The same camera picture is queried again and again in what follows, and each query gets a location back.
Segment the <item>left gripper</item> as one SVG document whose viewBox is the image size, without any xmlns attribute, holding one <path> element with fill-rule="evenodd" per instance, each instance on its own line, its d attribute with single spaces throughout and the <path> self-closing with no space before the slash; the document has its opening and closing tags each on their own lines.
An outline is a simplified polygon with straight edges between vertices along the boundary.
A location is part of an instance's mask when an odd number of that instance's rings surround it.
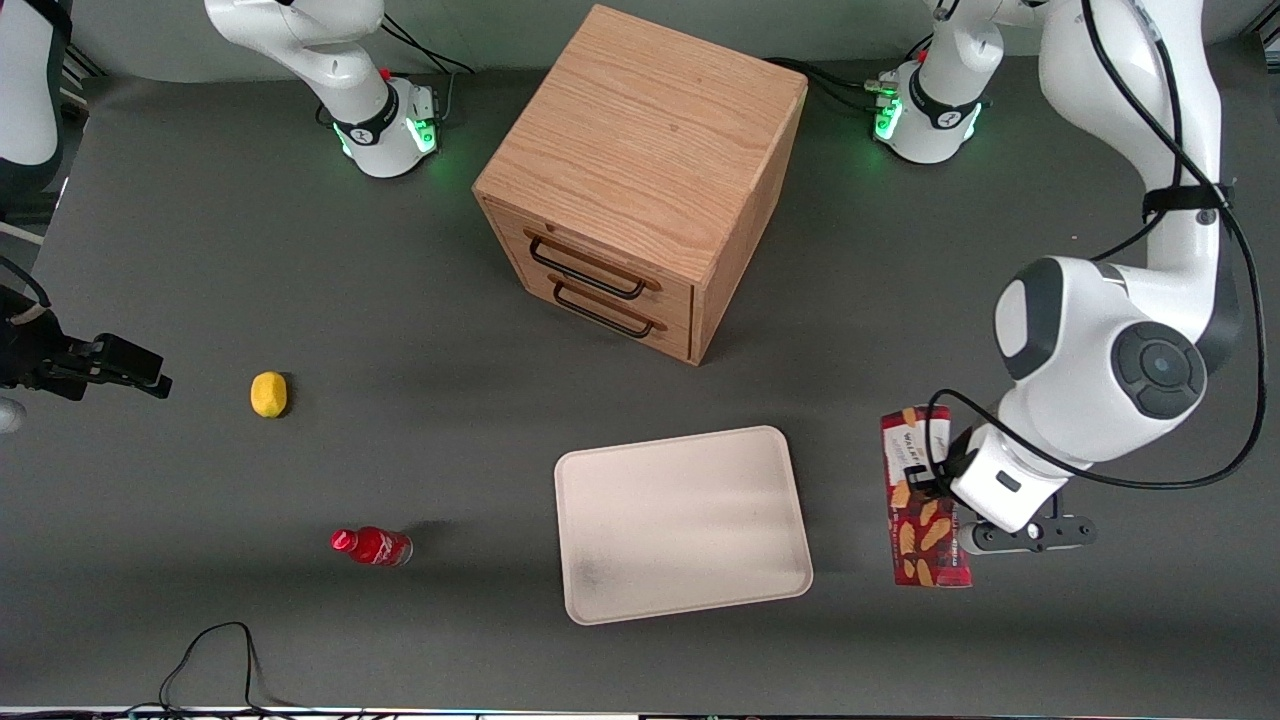
<svg viewBox="0 0 1280 720">
<path fill-rule="evenodd" d="M 1001 430 L 989 424 L 965 429 L 948 447 L 947 462 L 904 468 L 913 497 L 954 495 L 997 528 L 1021 530 L 1059 492 L 1069 474 L 1025 462 Z"/>
</svg>

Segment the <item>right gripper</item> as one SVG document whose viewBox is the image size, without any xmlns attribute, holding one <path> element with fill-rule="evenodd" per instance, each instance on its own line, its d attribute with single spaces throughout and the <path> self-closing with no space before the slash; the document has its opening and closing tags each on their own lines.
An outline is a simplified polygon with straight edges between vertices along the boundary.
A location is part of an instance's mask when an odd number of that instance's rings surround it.
<svg viewBox="0 0 1280 720">
<path fill-rule="evenodd" d="M 79 401 L 96 377 L 73 350 L 51 309 L 32 299 L 4 299 L 1 318 L 1 386 L 42 389 Z M 173 380 L 163 375 L 163 357 L 116 334 L 93 340 L 93 359 L 114 375 L 138 383 L 138 391 L 168 398 Z"/>
</svg>

